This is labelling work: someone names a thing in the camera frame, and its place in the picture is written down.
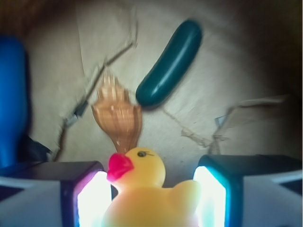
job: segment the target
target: green cucumber toy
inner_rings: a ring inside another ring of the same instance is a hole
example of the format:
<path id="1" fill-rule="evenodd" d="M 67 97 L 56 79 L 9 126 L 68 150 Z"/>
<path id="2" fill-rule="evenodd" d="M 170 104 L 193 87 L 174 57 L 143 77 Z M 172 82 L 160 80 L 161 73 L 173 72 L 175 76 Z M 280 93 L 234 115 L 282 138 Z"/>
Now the green cucumber toy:
<path id="1" fill-rule="evenodd" d="M 142 107 L 160 105 L 180 82 L 195 58 L 202 40 L 202 29 L 186 20 L 175 31 L 164 52 L 136 91 Z"/>

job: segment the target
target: brown seashell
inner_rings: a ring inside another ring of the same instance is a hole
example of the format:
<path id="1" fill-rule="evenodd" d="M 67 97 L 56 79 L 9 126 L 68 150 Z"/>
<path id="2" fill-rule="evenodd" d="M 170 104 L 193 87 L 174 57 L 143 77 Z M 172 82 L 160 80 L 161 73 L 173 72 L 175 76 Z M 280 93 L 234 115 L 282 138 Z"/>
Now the brown seashell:
<path id="1" fill-rule="evenodd" d="M 137 146 L 142 128 L 141 107 L 130 103 L 128 91 L 108 71 L 92 110 L 96 122 L 109 135 L 118 153 L 125 154 Z"/>

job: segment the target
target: torn cardboard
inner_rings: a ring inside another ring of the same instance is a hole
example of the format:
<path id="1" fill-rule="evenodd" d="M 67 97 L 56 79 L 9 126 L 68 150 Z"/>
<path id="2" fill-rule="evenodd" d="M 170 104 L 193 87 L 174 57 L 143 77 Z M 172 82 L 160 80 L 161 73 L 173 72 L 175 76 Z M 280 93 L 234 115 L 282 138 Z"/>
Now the torn cardboard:
<path id="1" fill-rule="evenodd" d="M 212 153 L 223 155 L 288 155 L 302 158 L 293 149 L 294 119 L 298 113 L 290 96 L 240 102 L 215 134 Z"/>

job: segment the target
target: glowing light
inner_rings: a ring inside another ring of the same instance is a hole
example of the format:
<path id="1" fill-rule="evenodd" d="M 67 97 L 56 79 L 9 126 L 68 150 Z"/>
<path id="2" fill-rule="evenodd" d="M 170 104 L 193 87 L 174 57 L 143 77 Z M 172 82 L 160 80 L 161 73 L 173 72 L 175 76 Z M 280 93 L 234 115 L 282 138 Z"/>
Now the glowing light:
<path id="1" fill-rule="evenodd" d="M 80 227 L 100 227 L 112 202 L 110 182 L 105 172 L 97 172 L 78 195 Z"/>
<path id="2" fill-rule="evenodd" d="M 224 227 L 226 189 L 205 167 L 199 166 L 194 180 L 200 182 L 201 200 L 197 207 L 200 227 Z"/>

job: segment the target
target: duck eye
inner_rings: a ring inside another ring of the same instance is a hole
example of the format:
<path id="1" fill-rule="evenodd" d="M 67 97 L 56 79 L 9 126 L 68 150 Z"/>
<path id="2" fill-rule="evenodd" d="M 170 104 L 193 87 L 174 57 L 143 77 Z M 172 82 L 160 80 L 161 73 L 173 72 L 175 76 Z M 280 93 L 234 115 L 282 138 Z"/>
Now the duck eye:
<path id="1" fill-rule="evenodd" d="M 144 157 L 144 156 L 146 156 L 146 152 L 145 151 L 139 151 L 137 155 L 139 157 Z"/>

